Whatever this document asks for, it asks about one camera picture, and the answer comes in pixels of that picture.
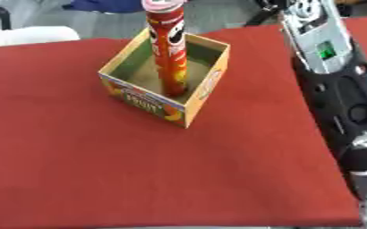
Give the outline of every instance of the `red pringles can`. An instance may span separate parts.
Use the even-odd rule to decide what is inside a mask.
[[[161,79],[164,94],[169,97],[181,96],[187,88],[183,4],[170,3],[162,8],[158,3],[158,7],[151,10],[144,5],[158,77]]]

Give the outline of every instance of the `red can lid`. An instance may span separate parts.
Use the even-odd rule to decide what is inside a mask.
[[[154,13],[168,13],[180,7],[186,0],[141,0],[146,11]]]

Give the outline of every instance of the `box label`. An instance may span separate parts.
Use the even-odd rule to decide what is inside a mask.
[[[150,97],[146,91],[132,87],[129,84],[114,81],[114,79],[110,79],[105,75],[101,75],[101,78],[112,96],[121,98],[127,104],[136,106],[170,122],[184,125],[185,115],[179,108],[158,101],[154,97]]]

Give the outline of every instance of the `table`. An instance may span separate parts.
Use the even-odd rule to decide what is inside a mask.
[[[229,69],[188,130],[107,96],[127,40],[0,47],[0,227],[359,224],[278,27],[207,37]]]

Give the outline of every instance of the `cardboard box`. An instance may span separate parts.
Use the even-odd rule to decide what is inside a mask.
[[[165,120],[189,127],[227,68],[230,46],[187,34],[188,91],[178,98],[161,93],[161,82],[145,29],[99,75],[108,92]]]

